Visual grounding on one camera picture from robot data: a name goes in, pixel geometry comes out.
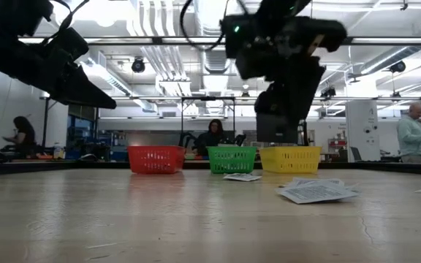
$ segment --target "plastic basket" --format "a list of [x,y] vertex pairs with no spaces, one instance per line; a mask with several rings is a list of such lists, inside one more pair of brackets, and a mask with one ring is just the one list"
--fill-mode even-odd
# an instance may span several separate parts
[[259,150],[264,171],[312,173],[318,171],[321,147],[270,147]]
[[212,173],[252,172],[256,147],[208,147]]
[[183,169],[185,151],[178,146],[129,146],[129,166],[135,173],[173,174]]

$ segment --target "yellow basket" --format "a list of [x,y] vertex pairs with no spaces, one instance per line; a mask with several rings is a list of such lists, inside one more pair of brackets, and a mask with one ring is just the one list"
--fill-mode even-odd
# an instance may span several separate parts
[[270,147],[259,150],[264,171],[312,173],[318,171],[321,147]]

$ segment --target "pole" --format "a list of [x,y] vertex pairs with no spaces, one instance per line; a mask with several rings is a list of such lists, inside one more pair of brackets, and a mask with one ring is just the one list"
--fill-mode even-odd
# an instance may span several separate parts
[[184,132],[184,113],[183,113],[183,111],[184,111],[184,108],[183,108],[183,106],[184,106],[184,98],[182,98],[181,99],[181,134],[183,134],[183,132]]
[[45,99],[45,116],[43,117],[43,138],[42,138],[42,147],[46,146],[47,142],[47,125],[48,125],[48,111],[50,104],[50,98]]
[[94,123],[94,140],[95,141],[99,133],[99,114],[100,114],[100,109],[96,108],[95,109],[95,123]]
[[233,139],[235,139],[237,137],[237,131],[235,128],[235,115],[236,115],[236,102],[235,102],[235,98],[233,98]]

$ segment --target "computer monitor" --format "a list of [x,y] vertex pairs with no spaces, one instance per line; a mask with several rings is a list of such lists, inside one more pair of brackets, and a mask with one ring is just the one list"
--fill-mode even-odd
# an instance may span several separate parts
[[258,142],[298,143],[298,125],[289,129],[284,116],[258,113],[256,137]]

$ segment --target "light blue shirt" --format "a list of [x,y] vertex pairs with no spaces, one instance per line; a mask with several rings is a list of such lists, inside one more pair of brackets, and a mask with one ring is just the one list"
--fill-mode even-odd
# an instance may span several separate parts
[[399,121],[397,130],[401,156],[421,156],[421,123],[404,116]]

